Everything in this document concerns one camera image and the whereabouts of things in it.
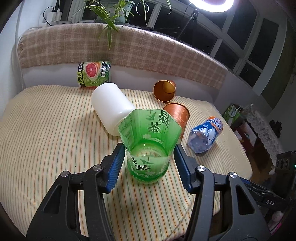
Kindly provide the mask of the green white carton box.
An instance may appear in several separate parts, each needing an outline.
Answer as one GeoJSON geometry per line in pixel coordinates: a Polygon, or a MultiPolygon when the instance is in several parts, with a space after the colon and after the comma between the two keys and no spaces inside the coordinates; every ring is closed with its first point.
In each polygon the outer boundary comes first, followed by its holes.
{"type": "Polygon", "coordinates": [[[240,116],[240,112],[243,110],[243,107],[236,104],[230,104],[226,109],[224,114],[222,114],[224,120],[229,126],[231,126],[240,116]]]}

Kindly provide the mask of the white power adapter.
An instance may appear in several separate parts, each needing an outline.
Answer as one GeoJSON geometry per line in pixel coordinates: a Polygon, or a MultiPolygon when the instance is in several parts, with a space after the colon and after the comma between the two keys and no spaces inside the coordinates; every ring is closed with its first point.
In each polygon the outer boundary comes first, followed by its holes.
{"type": "Polygon", "coordinates": [[[48,26],[53,26],[61,20],[62,12],[60,9],[54,10],[53,6],[49,6],[43,11],[43,19],[48,26]]]}

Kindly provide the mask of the beige plaid blanket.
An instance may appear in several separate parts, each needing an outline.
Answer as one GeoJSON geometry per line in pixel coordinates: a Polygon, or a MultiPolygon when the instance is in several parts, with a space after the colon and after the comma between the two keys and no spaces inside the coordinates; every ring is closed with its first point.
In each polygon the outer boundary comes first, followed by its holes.
{"type": "Polygon", "coordinates": [[[156,33],[123,26],[112,31],[108,44],[105,24],[77,23],[26,31],[18,44],[21,68],[110,61],[112,65],[185,78],[215,89],[227,68],[208,55],[156,33]]]}

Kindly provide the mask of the grapefruit label bottle cup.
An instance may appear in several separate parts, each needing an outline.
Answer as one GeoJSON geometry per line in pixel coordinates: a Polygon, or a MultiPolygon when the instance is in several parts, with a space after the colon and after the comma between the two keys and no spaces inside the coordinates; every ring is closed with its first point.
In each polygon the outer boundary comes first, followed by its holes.
{"type": "Polygon", "coordinates": [[[109,61],[81,62],[77,69],[77,81],[82,88],[96,88],[111,82],[109,61]]]}

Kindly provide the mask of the white plastic cup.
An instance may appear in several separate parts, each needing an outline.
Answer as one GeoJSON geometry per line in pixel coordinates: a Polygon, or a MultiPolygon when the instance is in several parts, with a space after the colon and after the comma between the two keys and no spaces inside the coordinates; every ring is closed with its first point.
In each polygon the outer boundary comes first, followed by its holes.
{"type": "Polygon", "coordinates": [[[91,95],[91,104],[103,126],[112,136],[119,136],[118,126],[135,106],[114,83],[104,83],[91,95]]]}

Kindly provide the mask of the green cut bottle cup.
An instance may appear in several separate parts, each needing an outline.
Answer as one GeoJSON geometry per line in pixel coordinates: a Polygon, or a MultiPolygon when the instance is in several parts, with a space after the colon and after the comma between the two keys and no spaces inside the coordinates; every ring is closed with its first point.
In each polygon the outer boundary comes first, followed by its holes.
{"type": "Polygon", "coordinates": [[[139,182],[157,182],[168,170],[181,126],[164,109],[135,109],[119,125],[127,167],[139,182]]]}

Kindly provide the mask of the white lace cloth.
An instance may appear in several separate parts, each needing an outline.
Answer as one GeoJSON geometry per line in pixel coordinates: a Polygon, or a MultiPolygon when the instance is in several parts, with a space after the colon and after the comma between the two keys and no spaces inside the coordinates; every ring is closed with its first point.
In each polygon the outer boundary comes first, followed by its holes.
{"type": "Polygon", "coordinates": [[[278,137],[262,113],[250,105],[245,108],[245,112],[247,121],[254,128],[275,166],[278,154],[284,152],[278,137]]]}

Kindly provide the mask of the copper cup near wall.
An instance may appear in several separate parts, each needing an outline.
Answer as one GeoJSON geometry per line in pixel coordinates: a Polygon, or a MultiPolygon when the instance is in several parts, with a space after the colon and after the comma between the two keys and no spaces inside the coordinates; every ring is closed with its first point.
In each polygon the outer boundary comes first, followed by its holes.
{"type": "Polygon", "coordinates": [[[160,80],[153,87],[154,97],[163,103],[170,102],[176,92],[176,84],[171,80],[160,80]]]}

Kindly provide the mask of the striped yellow table cloth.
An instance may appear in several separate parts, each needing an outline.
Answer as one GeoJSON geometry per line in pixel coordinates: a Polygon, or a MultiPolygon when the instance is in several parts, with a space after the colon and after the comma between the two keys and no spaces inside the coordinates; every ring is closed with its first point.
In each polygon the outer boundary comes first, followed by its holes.
{"type": "MultiPolygon", "coordinates": [[[[91,94],[78,87],[40,85],[20,92],[6,106],[1,118],[1,204],[23,235],[62,171],[87,171],[120,142],[97,117],[91,94]]],[[[194,199],[183,188],[174,161],[151,185],[137,182],[123,164],[116,186],[104,196],[116,240],[182,236],[194,199]]]]}

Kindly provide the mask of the black tripod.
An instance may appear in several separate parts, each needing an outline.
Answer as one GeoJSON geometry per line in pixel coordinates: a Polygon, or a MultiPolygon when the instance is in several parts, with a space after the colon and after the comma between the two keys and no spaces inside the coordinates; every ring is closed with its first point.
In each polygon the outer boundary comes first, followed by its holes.
{"type": "Polygon", "coordinates": [[[179,33],[179,35],[176,37],[176,41],[180,42],[182,34],[185,32],[186,28],[188,27],[189,23],[193,22],[197,24],[197,18],[199,15],[199,9],[195,8],[193,10],[193,12],[191,13],[189,19],[187,20],[187,22],[185,23],[184,27],[182,28],[181,32],[179,33]]]}

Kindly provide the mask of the orange patterned paper cup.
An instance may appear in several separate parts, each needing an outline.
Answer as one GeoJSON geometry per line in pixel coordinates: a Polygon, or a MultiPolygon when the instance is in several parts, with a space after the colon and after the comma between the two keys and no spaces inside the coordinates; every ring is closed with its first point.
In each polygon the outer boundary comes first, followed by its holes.
{"type": "Polygon", "coordinates": [[[179,143],[180,143],[183,139],[187,122],[190,118],[189,110],[187,109],[186,106],[176,102],[166,104],[163,107],[163,109],[167,111],[181,127],[182,131],[179,137],[179,143]]]}

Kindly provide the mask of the blue orange bottle cup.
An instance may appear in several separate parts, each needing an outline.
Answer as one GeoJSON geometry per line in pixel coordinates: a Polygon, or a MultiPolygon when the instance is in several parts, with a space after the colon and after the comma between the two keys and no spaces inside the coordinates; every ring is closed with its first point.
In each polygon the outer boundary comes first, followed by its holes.
{"type": "Polygon", "coordinates": [[[204,123],[194,127],[188,137],[188,146],[196,153],[208,151],[222,133],[222,120],[211,116],[204,123]]]}

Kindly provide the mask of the spider plant in pot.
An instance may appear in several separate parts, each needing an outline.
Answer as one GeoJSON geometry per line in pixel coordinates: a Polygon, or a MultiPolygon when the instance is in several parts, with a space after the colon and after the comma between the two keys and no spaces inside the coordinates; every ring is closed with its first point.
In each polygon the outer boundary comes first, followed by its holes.
{"type": "Polygon", "coordinates": [[[134,5],[134,1],[118,1],[112,6],[108,7],[105,7],[100,1],[84,1],[84,3],[88,2],[88,5],[77,9],[73,13],[70,21],[72,21],[73,17],[83,9],[90,9],[100,18],[100,20],[103,21],[103,23],[106,24],[98,39],[100,39],[101,35],[106,32],[108,49],[110,50],[112,45],[112,31],[114,30],[115,32],[119,32],[119,28],[115,26],[119,18],[124,18],[124,21],[120,22],[123,26],[126,24],[128,15],[132,15],[132,13],[128,11],[126,7],[129,5],[134,5]]]}

